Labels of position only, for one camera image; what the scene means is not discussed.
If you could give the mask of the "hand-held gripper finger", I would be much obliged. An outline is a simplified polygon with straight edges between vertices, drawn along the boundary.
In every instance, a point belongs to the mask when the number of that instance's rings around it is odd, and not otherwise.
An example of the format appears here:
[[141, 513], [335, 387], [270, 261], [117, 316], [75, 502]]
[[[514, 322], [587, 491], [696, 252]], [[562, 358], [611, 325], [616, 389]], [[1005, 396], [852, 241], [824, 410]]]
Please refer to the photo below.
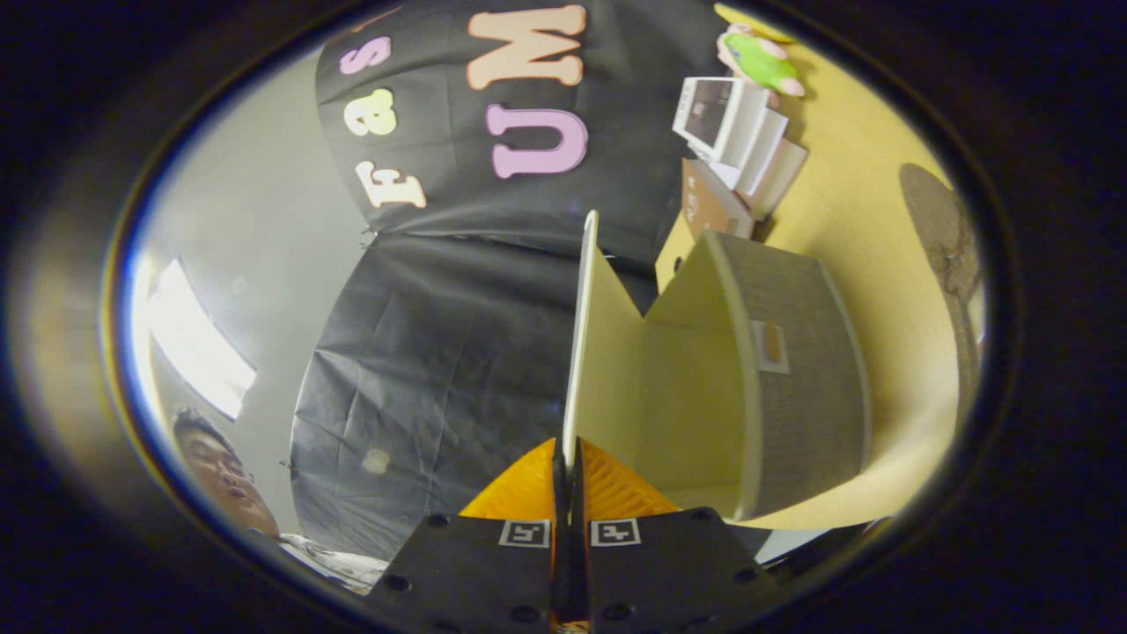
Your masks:
[[520, 456], [460, 512], [426, 515], [367, 593], [394, 633], [551, 633], [566, 561], [554, 440]]
[[784, 593], [743, 528], [709, 506], [677, 508], [585, 439], [574, 445], [571, 523], [571, 600], [592, 633], [736, 633]]

